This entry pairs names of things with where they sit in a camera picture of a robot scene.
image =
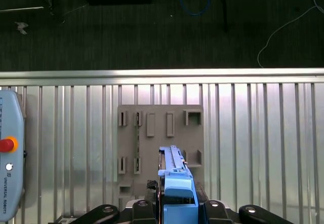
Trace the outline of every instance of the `white button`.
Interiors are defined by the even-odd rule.
[[[14,168],[14,166],[11,163],[7,163],[6,170],[11,171]]]

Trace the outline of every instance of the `gray pegboard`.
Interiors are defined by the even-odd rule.
[[[170,145],[182,150],[195,182],[204,187],[203,121],[201,105],[119,106],[119,197],[145,195],[147,180],[157,180],[159,147]]]

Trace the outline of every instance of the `metal rack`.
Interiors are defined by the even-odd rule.
[[[2,9],[0,13],[9,13],[9,12],[22,12],[22,11],[32,11],[32,10],[47,10],[52,16],[53,20],[60,23],[64,23],[64,18],[59,13],[54,12],[53,9],[53,0],[39,0],[41,6],[39,7],[27,7],[27,8],[15,8],[15,9]]]

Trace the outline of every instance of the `red emergency stop button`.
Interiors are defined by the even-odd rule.
[[[13,150],[15,143],[12,139],[0,140],[0,152],[10,152]]]

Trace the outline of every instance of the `blue cable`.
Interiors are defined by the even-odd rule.
[[[180,2],[180,5],[182,6],[183,10],[188,13],[189,15],[191,16],[199,16],[201,14],[203,14],[205,11],[207,11],[207,9],[209,8],[210,4],[211,4],[211,0],[207,0],[207,5],[205,6],[204,9],[202,9],[200,12],[198,13],[191,13],[187,8],[186,6],[183,4],[183,0],[179,0]]]

